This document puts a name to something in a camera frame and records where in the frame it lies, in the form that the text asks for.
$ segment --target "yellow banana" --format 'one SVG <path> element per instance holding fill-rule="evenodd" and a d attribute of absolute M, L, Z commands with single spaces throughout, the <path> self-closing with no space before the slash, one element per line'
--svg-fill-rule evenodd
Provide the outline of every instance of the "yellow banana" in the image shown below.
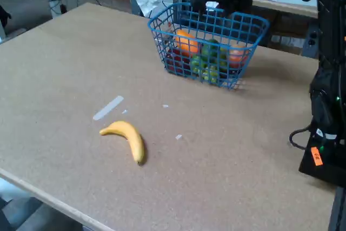
<path fill-rule="evenodd" d="M 137 129 L 126 121 L 116 121 L 108 127 L 102 129 L 100 135 L 116 134 L 124 136 L 131 147 L 131 152 L 134 160 L 138 164 L 142 164 L 144 160 L 144 144 L 141 135 Z"/>

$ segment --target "floor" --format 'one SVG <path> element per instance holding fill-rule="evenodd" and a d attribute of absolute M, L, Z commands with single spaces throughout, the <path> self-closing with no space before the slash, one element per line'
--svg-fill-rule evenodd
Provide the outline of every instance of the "floor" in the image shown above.
<path fill-rule="evenodd" d="M 119 3 L 112 0 L 99 0 L 103 6 L 131 12 L 130 3 Z M 62 0 L 67 10 L 71 10 L 85 2 L 95 3 L 95 0 Z M 0 5 L 12 19 L 5 27 L 6 34 L 19 29 L 26 31 L 52 19 L 48 0 L 0 0 Z M 18 231 L 81 231 L 82 226 L 52 209 L 41 204 L 34 198 L 12 200 L 3 212 L 10 223 Z"/>
<path fill-rule="evenodd" d="M 131 12 L 130 3 L 112 0 L 99 1 L 103 6 Z M 62 3 L 67 6 L 67 10 L 75 8 L 77 4 L 82 5 L 86 2 L 97 4 L 95 0 L 62 0 Z M 12 16 L 12 19 L 8 21 L 8 25 L 5 27 L 6 34 L 21 28 L 30 30 L 51 19 L 48 0 L 0 0 L 0 5 Z"/>

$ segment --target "orange label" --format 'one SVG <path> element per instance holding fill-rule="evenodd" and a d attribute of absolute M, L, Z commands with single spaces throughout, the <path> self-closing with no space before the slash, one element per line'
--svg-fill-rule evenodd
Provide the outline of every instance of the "orange label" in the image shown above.
<path fill-rule="evenodd" d="M 311 147 L 311 153 L 312 153 L 312 158 L 314 158 L 315 165 L 316 166 L 323 165 L 320 152 L 318 151 L 317 147 Z"/>

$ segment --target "cork board table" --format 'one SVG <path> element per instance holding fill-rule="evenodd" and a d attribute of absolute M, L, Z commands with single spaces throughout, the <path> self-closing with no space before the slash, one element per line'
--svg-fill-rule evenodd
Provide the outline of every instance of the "cork board table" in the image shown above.
<path fill-rule="evenodd" d="M 91 4 L 0 53 L 0 176 L 77 221 L 115 231 L 327 229 L 334 189 L 299 173 L 303 153 L 287 145 L 310 122 L 316 61 L 258 47 L 239 89 L 211 87 L 165 72 L 145 18 Z M 144 137 L 143 167 L 124 138 L 99 135 L 115 120 Z"/>

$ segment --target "wire basket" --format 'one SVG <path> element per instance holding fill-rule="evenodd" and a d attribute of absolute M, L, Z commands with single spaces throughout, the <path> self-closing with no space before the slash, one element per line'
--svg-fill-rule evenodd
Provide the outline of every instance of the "wire basket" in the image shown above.
<path fill-rule="evenodd" d="M 165 69 L 178 76 L 233 88 L 244 74 L 269 22 L 258 16 L 175 3 L 148 22 Z"/>

